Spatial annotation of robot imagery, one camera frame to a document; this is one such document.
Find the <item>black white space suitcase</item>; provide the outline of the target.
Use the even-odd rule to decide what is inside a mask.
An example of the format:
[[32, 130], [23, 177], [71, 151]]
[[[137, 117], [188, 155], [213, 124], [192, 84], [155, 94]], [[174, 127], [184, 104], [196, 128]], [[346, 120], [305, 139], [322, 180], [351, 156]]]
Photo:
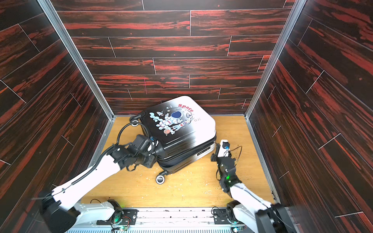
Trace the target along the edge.
[[142, 123], [147, 128], [145, 134], [157, 140], [154, 154], [163, 169], [156, 177], [157, 184], [216, 147], [215, 120], [189, 96], [149, 107], [131, 117], [130, 122]]

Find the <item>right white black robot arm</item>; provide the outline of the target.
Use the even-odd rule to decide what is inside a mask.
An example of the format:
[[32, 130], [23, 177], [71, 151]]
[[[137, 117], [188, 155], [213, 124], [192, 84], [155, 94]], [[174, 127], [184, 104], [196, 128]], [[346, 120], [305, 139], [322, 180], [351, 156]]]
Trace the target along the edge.
[[236, 175], [236, 159], [215, 153], [211, 161], [216, 162], [219, 184], [233, 201], [227, 204], [226, 214], [230, 222], [241, 222], [254, 233], [295, 233], [285, 207], [271, 204], [249, 190]]

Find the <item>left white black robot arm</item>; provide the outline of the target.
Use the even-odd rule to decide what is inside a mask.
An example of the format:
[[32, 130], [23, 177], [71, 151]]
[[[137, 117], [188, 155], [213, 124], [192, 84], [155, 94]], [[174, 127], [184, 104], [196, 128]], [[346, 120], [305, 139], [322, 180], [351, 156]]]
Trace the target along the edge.
[[41, 199], [40, 214], [52, 233], [64, 233], [75, 225], [108, 221], [122, 222], [123, 212], [114, 200], [97, 204], [81, 204], [81, 198], [101, 182], [130, 166], [152, 167], [156, 161], [154, 137], [137, 135], [134, 142], [118, 143], [107, 148], [97, 162], [75, 178], [54, 188]]

